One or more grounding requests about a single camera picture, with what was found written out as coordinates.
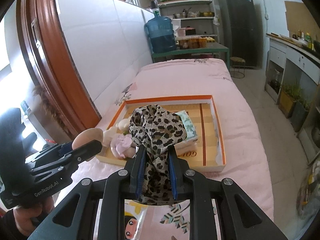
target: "cardboard box lid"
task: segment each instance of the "cardboard box lid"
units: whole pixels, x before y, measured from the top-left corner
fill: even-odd
[[[320,39],[320,28],[304,3],[284,1],[286,7],[287,27],[290,33],[298,34],[301,30],[310,34],[314,40]]]

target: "potted plant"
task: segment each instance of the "potted plant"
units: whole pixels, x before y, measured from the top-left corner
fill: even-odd
[[[293,85],[283,84],[281,86],[281,96],[279,109],[286,118],[291,117],[296,102],[301,97],[301,87],[297,81]]]
[[[290,120],[295,132],[298,132],[301,129],[305,119],[307,118],[310,110],[310,103],[310,101],[304,98],[300,98],[297,101]]]

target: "wooden door frame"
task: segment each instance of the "wooden door frame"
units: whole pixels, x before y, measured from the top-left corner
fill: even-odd
[[[51,106],[73,139],[95,127],[101,116],[76,70],[66,44],[55,0],[21,0],[24,57]],[[40,46],[37,48],[34,30]]]

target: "human hand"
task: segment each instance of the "human hand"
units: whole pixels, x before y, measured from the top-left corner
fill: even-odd
[[[32,224],[31,218],[38,217],[42,211],[50,213],[54,208],[54,202],[52,197],[47,198],[43,203],[38,203],[31,208],[15,207],[13,209],[13,215],[16,222],[17,229],[24,236],[30,236],[36,229]]]

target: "leopard print scarf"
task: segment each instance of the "leopard print scarf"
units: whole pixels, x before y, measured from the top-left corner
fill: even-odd
[[[187,137],[180,116],[159,105],[139,107],[132,113],[129,125],[133,142],[147,150],[141,204],[168,205],[173,199],[168,167],[169,146]]]

